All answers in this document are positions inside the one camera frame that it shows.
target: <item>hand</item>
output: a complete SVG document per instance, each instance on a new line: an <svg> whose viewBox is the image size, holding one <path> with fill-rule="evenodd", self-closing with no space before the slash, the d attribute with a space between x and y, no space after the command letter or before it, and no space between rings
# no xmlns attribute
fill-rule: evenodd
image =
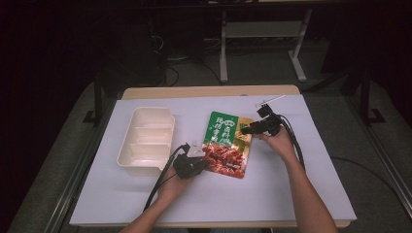
<svg viewBox="0 0 412 233"><path fill-rule="evenodd" d="M281 126L280 131L276 136L258 134L257 137L265 141L273 150L275 150L275 152L277 152L282 157L285 162L290 161L291 159L297 160L291 136L284 126Z"/></svg>
<svg viewBox="0 0 412 233"><path fill-rule="evenodd" d="M163 184L157 191L158 201L170 205L173 203L188 187L194 178L182 180L176 175L175 168L170 167L163 178Z"/></svg>

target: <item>white tabletop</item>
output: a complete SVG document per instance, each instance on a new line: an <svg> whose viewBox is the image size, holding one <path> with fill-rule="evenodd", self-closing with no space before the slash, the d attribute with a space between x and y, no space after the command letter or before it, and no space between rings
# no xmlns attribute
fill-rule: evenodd
<svg viewBox="0 0 412 233"><path fill-rule="evenodd" d="M119 100L70 223L127 224L142 213L156 178L132 177L117 163L136 108L170 109L176 119L173 151L186 142L202 142L213 111L259 120L256 104L274 97L277 96ZM356 219L303 96L287 95L269 105L276 114L290 121L303 152L307 175L333 219L337 222ZM201 173L156 225L266 227L282 222L295 222L285 165L265 142L253 139L244 179Z"/></svg>

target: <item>food package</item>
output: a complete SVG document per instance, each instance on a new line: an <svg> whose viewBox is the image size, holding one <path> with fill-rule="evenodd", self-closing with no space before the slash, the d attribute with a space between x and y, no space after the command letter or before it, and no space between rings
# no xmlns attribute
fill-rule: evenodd
<svg viewBox="0 0 412 233"><path fill-rule="evenodd" d="M210 161L206 169L234 178L244 178L252 135L242 135L240 129L254 120L218 112L210 115L202 144L204 160Z"/></svg>

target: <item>table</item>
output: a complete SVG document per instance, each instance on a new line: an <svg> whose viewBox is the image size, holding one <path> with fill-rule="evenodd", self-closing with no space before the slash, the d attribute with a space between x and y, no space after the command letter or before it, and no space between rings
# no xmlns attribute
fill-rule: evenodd
<svg viewBox="0 0 412 233"><path fill-rule="evenodd" d="M292 85L128 89L113 111L70 223L126 225L143 211L156 178L131 177L117 164L128 121L136 107L162 106L171 110L176 119L174 149L187 140L202 140L211 111L258 119L255 104L280 94L286 96L269 105L291 122L308 177L336 225L349 225L356 219L355 213L304 99ZM156 226L296 226L284 163L264 142L253 140L244 179L203 172Z"/></svg>

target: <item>forearm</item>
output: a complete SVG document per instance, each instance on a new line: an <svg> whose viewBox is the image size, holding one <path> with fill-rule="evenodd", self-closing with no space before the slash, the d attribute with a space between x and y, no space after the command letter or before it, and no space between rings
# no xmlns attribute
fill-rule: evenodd
<svg viewBox="0 0 412 233"><path fill-rule="evenodd" d="M337 232L329 211L298 160L292 158L285 161L285 164L299 232Z"/></svg>
<svg viewBox="0 0 412 233"><path fill-rule="evenodd" d="M155 222L163 214L163 212L169 207L169 203L162 201L154 201L152 205L136 219L134 219L129 225L127 225L121 233L149 233L152 231Z"/></svg>

